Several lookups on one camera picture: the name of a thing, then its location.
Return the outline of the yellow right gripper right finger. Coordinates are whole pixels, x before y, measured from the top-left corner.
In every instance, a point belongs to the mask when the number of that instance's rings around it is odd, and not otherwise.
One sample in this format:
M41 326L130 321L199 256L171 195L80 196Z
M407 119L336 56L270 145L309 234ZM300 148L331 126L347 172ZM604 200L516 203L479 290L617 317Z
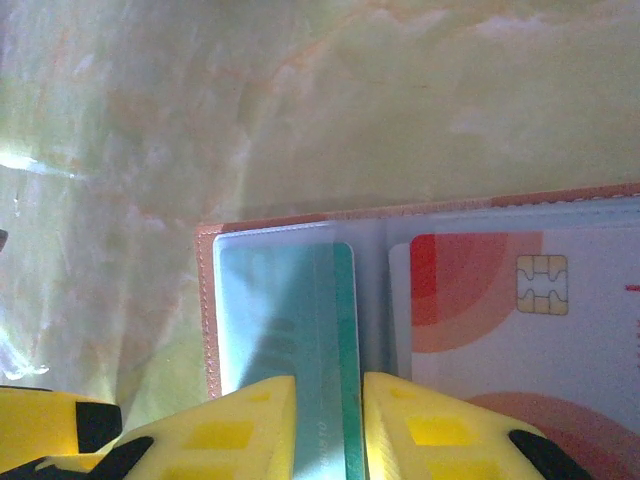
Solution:
M370 480L594 480L540 430L383 372L363 378Z

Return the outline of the white card red circles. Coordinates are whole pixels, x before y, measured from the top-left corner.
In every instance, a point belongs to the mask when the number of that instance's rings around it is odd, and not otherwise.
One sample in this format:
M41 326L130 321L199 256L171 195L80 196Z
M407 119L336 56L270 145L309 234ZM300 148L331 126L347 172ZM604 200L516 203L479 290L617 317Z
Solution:
M389 268L400 376L640 480L640 228L419 234Z

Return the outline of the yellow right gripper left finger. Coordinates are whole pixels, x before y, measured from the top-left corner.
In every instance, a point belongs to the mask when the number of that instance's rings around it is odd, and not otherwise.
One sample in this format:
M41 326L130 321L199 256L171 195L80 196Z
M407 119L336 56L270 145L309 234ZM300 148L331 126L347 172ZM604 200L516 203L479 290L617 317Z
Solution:
M293 480L296 383L276 376L124 435L92 480Z

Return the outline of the teal bank card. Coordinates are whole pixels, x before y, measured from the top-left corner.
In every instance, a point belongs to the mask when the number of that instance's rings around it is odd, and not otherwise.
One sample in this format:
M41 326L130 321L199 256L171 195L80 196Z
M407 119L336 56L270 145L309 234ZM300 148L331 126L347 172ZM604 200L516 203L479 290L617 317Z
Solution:
M294 480L365 480L351 247L227 246L215 257L223 393L294 376Z

